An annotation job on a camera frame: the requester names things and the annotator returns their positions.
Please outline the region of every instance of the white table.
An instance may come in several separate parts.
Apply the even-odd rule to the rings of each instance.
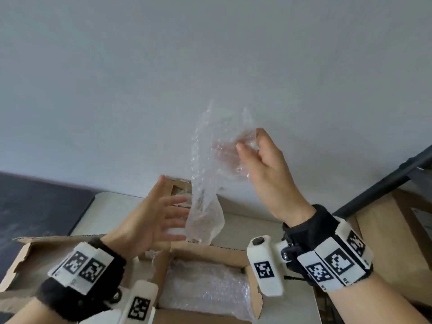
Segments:
[[[96,195],[73,235],[104,234],[115,228],[133,210],[141,198],[111,192]],[[225,214],[225,226],[212,241],[219,247],[245,250],[249,241],[267,234],[275,241],[282,235],[281,225],[261,219]],[[263,310],[257,323],[320,324],[312,287],[302,281],[285,281],[286,292],[280,298],[263,296]],[[111,324],[116,316],[105,314],[88,323]]]

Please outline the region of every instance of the dark gray table surface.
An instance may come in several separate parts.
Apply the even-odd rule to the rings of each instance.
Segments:
[[[21,236],[69,235],[95,193],[0,173],[0,281],[22,245]]]

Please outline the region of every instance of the black rod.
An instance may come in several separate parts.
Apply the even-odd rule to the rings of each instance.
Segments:
[[[425,168],[430,164],[432,164],[432,146],[424,149],[415,157],[409,158],[400,165],[397,170],[388,174],[381,181],[375,183],[369,189],[356,196],[345,206],[340,207],[333,215],[341,218],[348,218],[354,215],[360,209],[409,181],[410,179],[407,175],[413,169],[417,167]]]

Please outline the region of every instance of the hand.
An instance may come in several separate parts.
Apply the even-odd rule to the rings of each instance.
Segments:
[[[166,231],[185,226],[189,209],[174,205],[186,202],[187,197],[162,197],[164,188],[165,176],[162,175],[147,197],[101,241],[122,257],[132,259],[147,251],[153,242],[185,240],[185,235]]]
[[[258,128],[256,136],[258,152],[243,143],[237,144],[237,152],[258,197],[274,217],[290,227],[307,221],[316,210],[295,186],[282,151],[264,129]]]

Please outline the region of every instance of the clear bubble wrap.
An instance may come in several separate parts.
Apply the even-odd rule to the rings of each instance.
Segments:
[[[210,105],[192,137],[192,205],[186,221],[189,241],[209,245],[225,220],[216,193],[225,180],[247,180],[236,145],[254,149],[256,126],[248,109],[227,110]]]
[[[172,260],[159,307],[254,321],[248,277],[223,264]]]

